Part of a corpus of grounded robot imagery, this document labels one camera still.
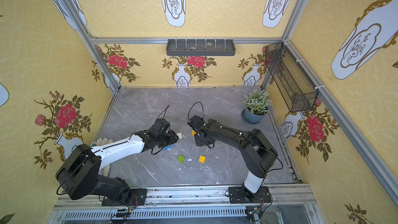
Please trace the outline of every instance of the gray flower pot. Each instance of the gray flower pot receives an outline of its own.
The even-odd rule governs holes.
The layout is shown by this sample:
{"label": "gray flower pot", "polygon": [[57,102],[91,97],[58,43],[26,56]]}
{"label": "gray flower pot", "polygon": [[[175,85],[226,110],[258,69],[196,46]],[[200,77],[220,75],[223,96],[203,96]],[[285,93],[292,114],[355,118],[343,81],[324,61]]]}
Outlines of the gray flower pot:
{"label": "gray flower pot", "polygon": [[250,124],[260,123],[260,121],[264,118],[265,115],[266,115],[266,113],[263,115],[256,115],[254,113],[251,113],[247,107],[242,112],[243,119]]}

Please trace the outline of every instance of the wire mesh basket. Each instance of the wire mesh basket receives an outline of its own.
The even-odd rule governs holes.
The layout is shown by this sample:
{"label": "wire mesh basket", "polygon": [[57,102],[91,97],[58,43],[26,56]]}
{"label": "wire mesh basket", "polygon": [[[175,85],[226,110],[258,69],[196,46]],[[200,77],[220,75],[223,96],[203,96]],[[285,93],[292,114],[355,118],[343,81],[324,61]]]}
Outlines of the wire mesh basket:
{"label": "wire mesh basket", "polygon": [[266,47],[266,65],[290,112],[314,107],[318,91],[282,42]]}

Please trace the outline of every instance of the debris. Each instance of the debris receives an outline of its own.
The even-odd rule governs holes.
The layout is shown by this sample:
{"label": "debris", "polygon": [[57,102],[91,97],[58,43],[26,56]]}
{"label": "debris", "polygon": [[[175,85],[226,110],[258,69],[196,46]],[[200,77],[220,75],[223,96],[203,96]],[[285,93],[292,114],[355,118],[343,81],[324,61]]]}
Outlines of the debris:
{"label": "debris", "polygon": [[163,148],[163,151],[165,151],[165,150],[171,150],[171,147],[173,147],[173,144],[171,145],[171,146],[166,146],[165,148]]}

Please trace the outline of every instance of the white robotic arm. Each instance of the white robotic arm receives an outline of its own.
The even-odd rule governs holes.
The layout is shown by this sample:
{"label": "white robotic arm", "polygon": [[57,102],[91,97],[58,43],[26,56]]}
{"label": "white robotic arm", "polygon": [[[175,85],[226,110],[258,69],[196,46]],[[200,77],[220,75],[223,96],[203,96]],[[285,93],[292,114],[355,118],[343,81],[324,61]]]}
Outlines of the white robotic arm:
{"label": "white robotic arm", "polygon": [[140,136],[131,135],[129,138],[125,138],[111,144],[94,146],[91,148],[91,151],[101,157],[101,165],[99,169],[102,169],[114,161],[142,152],[144,145],[145,143],[142,141]]}

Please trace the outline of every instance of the robotic arm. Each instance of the robotic arm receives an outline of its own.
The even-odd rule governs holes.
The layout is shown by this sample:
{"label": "robotic arm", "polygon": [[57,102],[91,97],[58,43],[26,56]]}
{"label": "robotic arm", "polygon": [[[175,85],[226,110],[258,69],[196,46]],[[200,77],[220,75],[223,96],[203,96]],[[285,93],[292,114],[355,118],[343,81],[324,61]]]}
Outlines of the robotic arm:
{"label": "robotic arm", "polygon": [[196,132],[196,146],[213,148],[214,142],[218,140],[240,150],[249,172],[243,184],[243,192],[239,194],[241,198],[253,202],[267,172],[278,157],[277,151],[264,134],[258,129],[253,129],[251,132],[239,131],[223,126],[214,119],[204,121],[197,115],[189,119],[188,125]]}
{"label": "robotic arm", "polygon": [[[72,200],[86,195],[102,195],[125,203],[135,195],[133,190],[121,178],[104,177],[98,175],[98,171],[123,157],[149,149],[156,155],[163,147],[176,143],[178,136],[172,130],[167,132],[169,127],[167,120],[157,118],[149,130],[133,132],[129,138],[118,142],[95,147],[82,144],[76,147],[55,177]],[[160,150],[153,153],[155,146]]]}

